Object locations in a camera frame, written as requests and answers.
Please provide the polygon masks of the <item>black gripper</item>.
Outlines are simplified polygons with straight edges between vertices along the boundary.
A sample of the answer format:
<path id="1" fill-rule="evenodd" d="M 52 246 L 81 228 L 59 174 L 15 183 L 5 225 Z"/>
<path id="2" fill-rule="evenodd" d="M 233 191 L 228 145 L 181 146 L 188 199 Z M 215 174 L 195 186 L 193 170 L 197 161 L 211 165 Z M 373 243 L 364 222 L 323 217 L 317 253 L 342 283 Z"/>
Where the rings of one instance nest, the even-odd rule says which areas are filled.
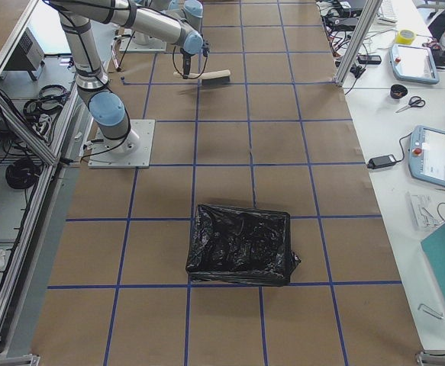
<path id="1" fill-rule="evenodd" d="M 182 54 L 182 77 L 184 79 L 189 79 L 189 74 L 191 73 L 192 68 L 193 54 L 189 53 L 183 48 L 180 49 L 180 53 Z"/>

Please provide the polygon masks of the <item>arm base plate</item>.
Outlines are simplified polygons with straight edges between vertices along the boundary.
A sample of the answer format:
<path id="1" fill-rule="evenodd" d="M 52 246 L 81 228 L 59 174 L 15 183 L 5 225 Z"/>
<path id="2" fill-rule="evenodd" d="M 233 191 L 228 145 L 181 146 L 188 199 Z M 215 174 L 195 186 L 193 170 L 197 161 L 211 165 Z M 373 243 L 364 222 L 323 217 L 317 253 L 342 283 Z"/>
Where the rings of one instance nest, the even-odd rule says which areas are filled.
<path id="1" fill-rule="evenodd" d="M 126 30 L 121 39 L 120 51 L 126 53 L 164 53 L 166 42 L 140 32 Z"/>
<path id="2" fill-rule="evenodd" d="M 97 129 L 96 139 L 100 143 L 88 152 L 88 167 L 91 169 L 146 169 L 150 166 L 151 150 L 155 130 L 155 120 L 131 120 L 131 131 L 127 139 L 118 147 L 121 140 L 106 140 Z"/>

